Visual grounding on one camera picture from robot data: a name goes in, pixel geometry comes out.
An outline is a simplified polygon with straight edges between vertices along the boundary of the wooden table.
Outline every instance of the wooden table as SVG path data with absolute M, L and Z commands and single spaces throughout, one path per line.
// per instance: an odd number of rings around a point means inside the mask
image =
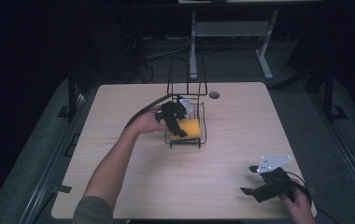
M 185 89 L 185 84 L 175 84 Z M 261 156 L 292 154 L 267 88 L 262 83 L 208 83 L 219 99 L 201 96 L 207 141 L 169 147 L 164 133 L 142 134 L 134 149 L 114 218 L 288 218 L 278 198 L 257 203 L 240 188 L 263 185 L 249 167 Z M 55 218 L 72 218 L 97 164 L 112 148 L 131 116 L 166 94 L 166 84 L 99 88 L 64 177 L 70 193 L 58 194 Z M 283 166 L 301 176 L 296 160 Z

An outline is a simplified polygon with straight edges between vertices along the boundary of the human hand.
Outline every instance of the human hand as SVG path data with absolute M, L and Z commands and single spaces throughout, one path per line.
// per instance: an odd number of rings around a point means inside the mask
M 286 194 L 280 194 L 278 197 L 288 208 L 293 223 L 315 224 L 315 219 L 312 216 L 311 207 L 305 194 L 298 188 L 292 188 L 291 190 L 293 191 L 294 203 Z
M 141 133 L 153 133 L 155 131 L 170 132 L 166 125 L 161 124 L 155 118 L 155 113 L 161 109 L 160 105 L 156 105 L 148 112 L 135 119 L 129 128 L 135 129 L 139 134 Z

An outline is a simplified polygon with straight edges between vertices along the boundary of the forearm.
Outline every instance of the forearm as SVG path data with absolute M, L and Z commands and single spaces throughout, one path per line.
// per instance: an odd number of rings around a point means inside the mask
M 111 209 L 114 209 L 138 136 L 139 133 L 130 128 L 122 133 L 114 147 L 110 149 L 92 174 L 84 197 L 103 198 Z

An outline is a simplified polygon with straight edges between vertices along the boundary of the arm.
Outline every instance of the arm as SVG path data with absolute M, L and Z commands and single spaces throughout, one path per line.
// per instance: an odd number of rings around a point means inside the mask
M 311 207 L 305 194 L 297 188 L 292 189 L 294 203 L 285 194 L 280 194 L 279 199 L 284 202 L 291 215 L 291 220 L 294 224 L 315 224 L 315 219 L 312 216 Z
M 83 197 L 100 197 L 114 210 L 128 162 L 139 135 L 155 131 L 169 132 L 165 125 L 160 124 L 155 119 L 154 112 L 157 109 L 159 107 L 143 114 L 123 131 L 117 143 L 96 167 Z

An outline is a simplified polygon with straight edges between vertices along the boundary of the yellow sponge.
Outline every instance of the yellow sponge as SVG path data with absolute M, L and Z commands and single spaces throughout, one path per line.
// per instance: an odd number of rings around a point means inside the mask
M 198 119 L 183 119 L 177 121 L 181 130 L 187 133 L 186 137 L 170 134 L 170 140 L 201 138 L 201 129 Z

